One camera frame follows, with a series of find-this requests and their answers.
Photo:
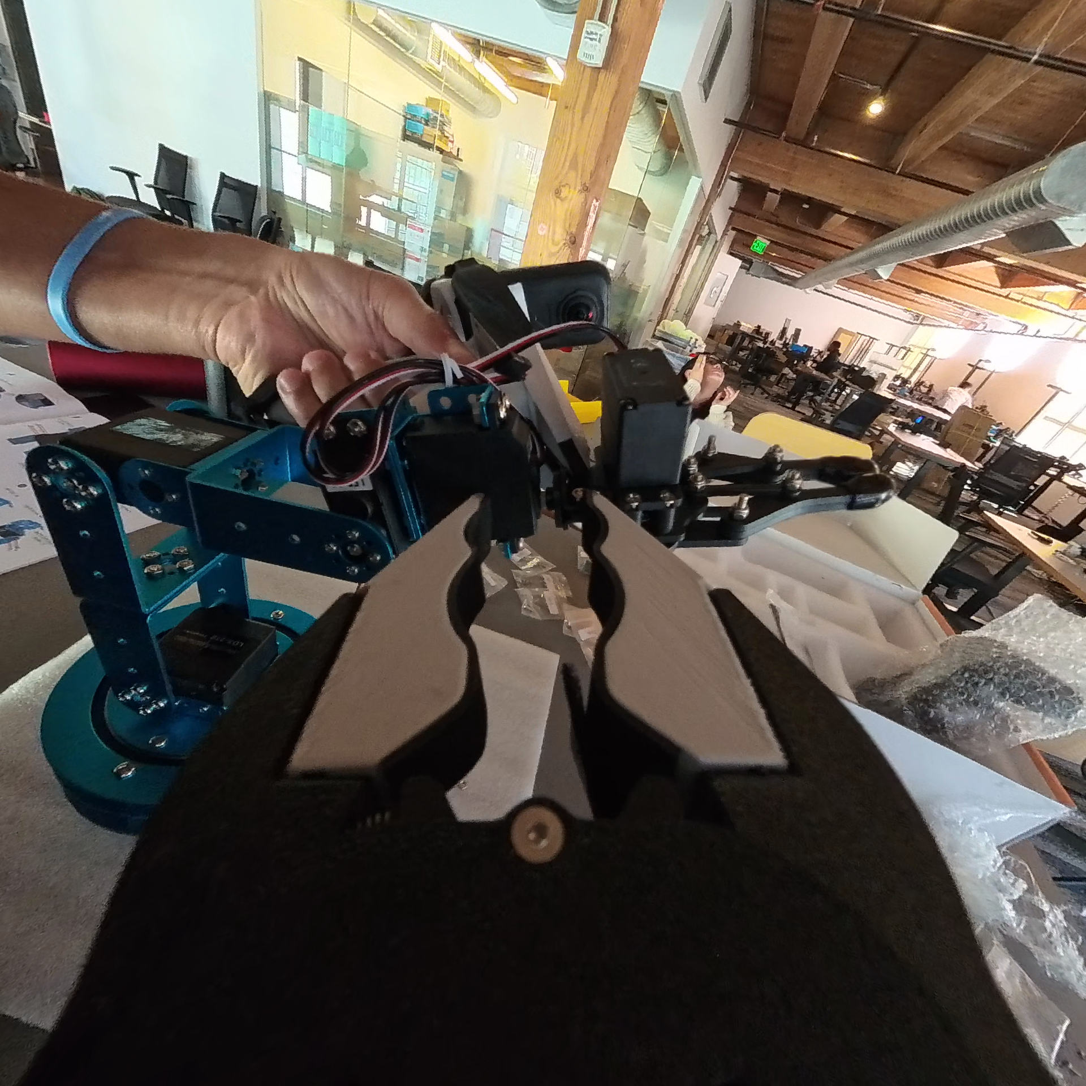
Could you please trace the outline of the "bubble wrap with black parts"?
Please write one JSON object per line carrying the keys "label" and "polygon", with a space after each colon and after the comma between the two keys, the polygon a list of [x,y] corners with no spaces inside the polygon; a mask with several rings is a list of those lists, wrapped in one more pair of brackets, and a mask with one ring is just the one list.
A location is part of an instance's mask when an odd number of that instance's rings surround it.
{"label": "bubble wrap with black parts", "polygon": [[1084,618],[1033,595],[972,632],[886,662],[855,685],[859,705],[968,755],[1085,727]]}

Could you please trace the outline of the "red tube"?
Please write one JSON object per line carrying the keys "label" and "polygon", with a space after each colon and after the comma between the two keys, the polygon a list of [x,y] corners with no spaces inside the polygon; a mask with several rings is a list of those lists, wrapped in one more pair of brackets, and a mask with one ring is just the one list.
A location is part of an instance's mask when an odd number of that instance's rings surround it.
{"label": "red tube", "polygon": [[204,400],[203,359],[141,352],[103,352],[48,341],[54,382],[70,392],[131,392],[175,400]]}

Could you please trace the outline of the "blue wristband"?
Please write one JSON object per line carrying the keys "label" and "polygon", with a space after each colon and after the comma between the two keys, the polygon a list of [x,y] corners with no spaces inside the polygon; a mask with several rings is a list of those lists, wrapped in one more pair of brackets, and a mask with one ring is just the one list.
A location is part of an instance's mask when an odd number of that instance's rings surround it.
{"label": "blue wristband", "polygon": [[80,330],[73,317],[71,291],[81,265],[110,231],[132,219],[144,218],[137,210],[108,206],[80,227],[54,262],[47,280],[47,308],[60,333],[75,346],[102,354],[119,353],[117,348],[104,346]]}

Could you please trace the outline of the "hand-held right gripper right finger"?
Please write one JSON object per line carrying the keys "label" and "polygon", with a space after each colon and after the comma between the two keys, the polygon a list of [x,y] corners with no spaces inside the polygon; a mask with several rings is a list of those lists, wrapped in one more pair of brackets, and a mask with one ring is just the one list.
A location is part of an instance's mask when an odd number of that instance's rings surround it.
{"label": "hand-held right gripper right finger", "polygon": [[582,776],[592,810],[622,810],[646,779],[685,803],[727,773],[782,773],[787,754],[727,633],[686,563],[596,492],[582,514],[598,619]]}

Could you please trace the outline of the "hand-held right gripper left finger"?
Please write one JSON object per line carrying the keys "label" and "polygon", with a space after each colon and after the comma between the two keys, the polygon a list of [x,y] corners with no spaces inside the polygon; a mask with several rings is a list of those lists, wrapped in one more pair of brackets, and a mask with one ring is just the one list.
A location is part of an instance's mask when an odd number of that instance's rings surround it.
{"label": "hand-held right gripper left finger", "polygon": [[488,711],[470,634],[491,509],[466,498],[372,579],[296,738],[287,782],[445,798],[479,762]]}

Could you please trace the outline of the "black office chair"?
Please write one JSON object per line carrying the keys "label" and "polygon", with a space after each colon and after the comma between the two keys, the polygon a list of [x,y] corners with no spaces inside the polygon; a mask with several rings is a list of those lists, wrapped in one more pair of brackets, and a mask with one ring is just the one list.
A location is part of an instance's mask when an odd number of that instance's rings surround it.
{"label": "black office chair", "polygon": [[124,175],[131,189],[131,195],[105,195],[104,202],[115,209],[132,210],[159,222],[193,228],[195,226],[195,202],[188,199],[189,157],[169,146],[157,146],[156,169],[150,182],[143,184],[153,193],[154,201],[147,202],[140,197],[140,174],[124,167],[111,166]]}
{"label": "black office chair", "polygon": [[220,173],[215,191],[210,224],[215,232],[252,237],[277,244],[282,220],[275,214],[256,217],[258,186]]}
{"label": "black office chair", "polygon": [[970,514],[990,506],[996,510],[1023,512],[1051,482],[1066,473],[1068,460],[1031,449],[1016,441],[1000,443],[978,473],[971,479]]}

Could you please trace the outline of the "blue and black toy robot arm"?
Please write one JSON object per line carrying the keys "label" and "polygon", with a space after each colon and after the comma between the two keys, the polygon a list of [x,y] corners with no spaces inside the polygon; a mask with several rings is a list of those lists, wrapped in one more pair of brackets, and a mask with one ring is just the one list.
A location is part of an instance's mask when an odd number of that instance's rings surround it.
{"label": "blue and black toy robot arm", "polygon": [[218,418],[142,411],[26,456],[45,522],[92,642],[40,719],[66,799],[135,834],[225,710],[313,619],[252,601],[245,561],[363,584],[462,501],[483,495],[514,548],[543,512],[580,521],[610,498],[662,544],[737,546],[808,512],[894,495],[869,456],[687,453],[689,400],[658,351],[605,358],[603,458],[574,489],[544,464],[523,378],[457,378],[399,359],[333,399],[308,428],[274,388]]}

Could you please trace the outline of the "clear bubble wrap sheet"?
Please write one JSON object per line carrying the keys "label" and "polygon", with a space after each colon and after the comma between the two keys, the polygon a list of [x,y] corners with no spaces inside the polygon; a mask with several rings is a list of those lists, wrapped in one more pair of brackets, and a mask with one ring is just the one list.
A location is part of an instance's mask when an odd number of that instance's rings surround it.
{"label": "clear bubble wrap sheet", "polygon": [[1053,1084],[1085,1083],[1084,932],[1079,907],[1040,862],[1001,839],[1011,817],[951,806],[926,815],[967,905],[987,968]]}

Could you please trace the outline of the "wooden table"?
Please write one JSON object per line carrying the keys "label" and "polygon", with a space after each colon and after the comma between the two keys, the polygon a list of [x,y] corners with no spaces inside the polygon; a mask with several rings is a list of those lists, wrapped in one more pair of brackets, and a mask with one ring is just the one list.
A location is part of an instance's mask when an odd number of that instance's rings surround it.
{"label": "wooden table", "polygon": [[1026,525],[1013,523],[992,512],[982,512],[981,517],[983,523],[990,528],[1001,542],[1026,559],[1026,564],[1052,578],[1081,603],[1085,602],[1084,558],[1073,556],[1071,543],[1056,541],[1053,536],[1041,536],[1041,533]]}

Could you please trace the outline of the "wooden post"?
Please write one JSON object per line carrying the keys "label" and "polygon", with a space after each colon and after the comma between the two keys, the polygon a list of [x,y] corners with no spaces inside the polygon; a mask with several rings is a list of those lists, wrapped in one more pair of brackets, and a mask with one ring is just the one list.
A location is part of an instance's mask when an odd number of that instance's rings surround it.
{"label": "wooden post", "polygon": [[[523,266],[588,257],[662,7],[662,1],[579,3],[525,236]],[[579,54],[591,20],[609,27],[599,65]]]}

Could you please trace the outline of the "white cardboard sheet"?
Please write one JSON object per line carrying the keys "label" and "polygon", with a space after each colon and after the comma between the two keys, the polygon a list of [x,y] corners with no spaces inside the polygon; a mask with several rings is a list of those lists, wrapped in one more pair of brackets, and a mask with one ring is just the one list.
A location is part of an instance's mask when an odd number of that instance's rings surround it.
{"label": "white cardboard sheet", "polygon": [[863,727],[930,825],[984,833],[1015,845],[1052,828],[1066,807],[973,759],[841,699]]}

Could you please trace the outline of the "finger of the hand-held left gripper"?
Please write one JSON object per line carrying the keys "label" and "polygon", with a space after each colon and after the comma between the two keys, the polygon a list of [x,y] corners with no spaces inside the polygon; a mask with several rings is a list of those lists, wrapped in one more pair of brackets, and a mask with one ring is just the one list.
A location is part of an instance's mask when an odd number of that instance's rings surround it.
{"label": "finger of the hand-held left gripper", "polygon": [[523,377],[527,417],[541,439],[544,464],[551,473],[564,473],[574,489],[589,487],[593,456],[588,434],[550,359],[543,348],[525,348],[519,357],[528,366]]}

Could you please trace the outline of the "printed instruction sheet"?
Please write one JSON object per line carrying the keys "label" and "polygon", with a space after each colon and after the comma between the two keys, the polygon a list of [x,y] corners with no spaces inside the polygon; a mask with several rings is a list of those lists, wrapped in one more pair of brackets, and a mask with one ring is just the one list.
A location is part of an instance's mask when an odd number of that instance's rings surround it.
{"label": "printed instruction sheet", "polygon": [[1,572],[56,555],[25,459],[40,439],[53,443],[105,424],[51,379],[1,359]]}

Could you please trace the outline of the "person's left forearm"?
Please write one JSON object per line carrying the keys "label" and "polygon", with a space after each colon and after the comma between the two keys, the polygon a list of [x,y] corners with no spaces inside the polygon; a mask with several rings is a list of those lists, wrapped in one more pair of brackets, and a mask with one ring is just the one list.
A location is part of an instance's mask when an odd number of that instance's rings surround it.
{"label": "person's left forearm", "polygon": [[[9,174],[1,181],[1,331],[72,343],[49,315],[50,270],[80,227],[105,205]],[[224,247],[214,235],[144,218],[110,231],[75,276],[71,308],[85,334],[124,352],[207,359],[205,311],[219,285]]]}

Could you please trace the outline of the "pile of small screw bags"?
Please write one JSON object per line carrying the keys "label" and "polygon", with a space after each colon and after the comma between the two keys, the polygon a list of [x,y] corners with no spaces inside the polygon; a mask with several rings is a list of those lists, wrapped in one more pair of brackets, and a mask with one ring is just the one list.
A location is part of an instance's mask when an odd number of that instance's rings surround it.
{"label": "pile of small screw bags", "polygon": [[482,567],[481,622],[568,660],[577,648],[589,666],[602,622],[588,604],[588,555],[582,548],[574,554],[574,564],[561,566],[525,542],[519,550],[496,545]]}

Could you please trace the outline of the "white foam tray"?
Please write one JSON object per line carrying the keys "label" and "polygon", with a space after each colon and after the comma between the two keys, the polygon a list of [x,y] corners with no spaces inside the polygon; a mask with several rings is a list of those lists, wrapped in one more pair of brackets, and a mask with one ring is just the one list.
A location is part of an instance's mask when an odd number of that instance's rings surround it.
{"label": "white foam tray", "polygon": [[709,588],[725,589],[844,699],[902,671],[947,636],[924,602],[958,540],[894,497],[873,510],[807,514],[738,548],[677,550]]}

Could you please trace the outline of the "person's left hand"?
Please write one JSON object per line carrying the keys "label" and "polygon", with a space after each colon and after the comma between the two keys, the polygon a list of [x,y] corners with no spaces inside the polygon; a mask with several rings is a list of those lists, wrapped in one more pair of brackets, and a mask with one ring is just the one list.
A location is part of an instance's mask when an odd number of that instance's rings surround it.
{"label": "person's left hand", "polygon": [[245,238],[222,253],[205,311],[205,357],[249,395],[273,380],[296,424],[391,359],[473,361],[446,319],[395,276]]}

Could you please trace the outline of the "silver ventilation duct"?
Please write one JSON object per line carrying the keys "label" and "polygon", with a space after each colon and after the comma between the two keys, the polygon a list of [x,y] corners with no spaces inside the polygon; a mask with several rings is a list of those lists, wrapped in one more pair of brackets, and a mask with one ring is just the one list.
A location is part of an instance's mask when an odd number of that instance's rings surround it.
{"label": "silver ventilation duct", "polygon": [[[806,283],[837,282],[923,312],[956,302],[1008,316],[1039,303],[996,302],[998,292],[1084,292],[1084,247],[1041,240],[1057,232],[1060,213],[1040,207],[1041,175],[1056,157],[1065,159],[1061,175],[1084,168],[1084,119],[1053,150],[1038,137],[1006,149],[1010,163],[992,149],[958,149],[995,132],[969,125],[951,149],[893,171],[891,132],[819,116],[795,143],[769,126],[783,112],[759,100],[752,117],[725,125],[738,137],[725,184],[738,184],[738,193],[719,200],[735,236],[727,251],[745,266],[771,264],[804,274]],[[749,251],[756,236],[771,242],[763,256]]]}

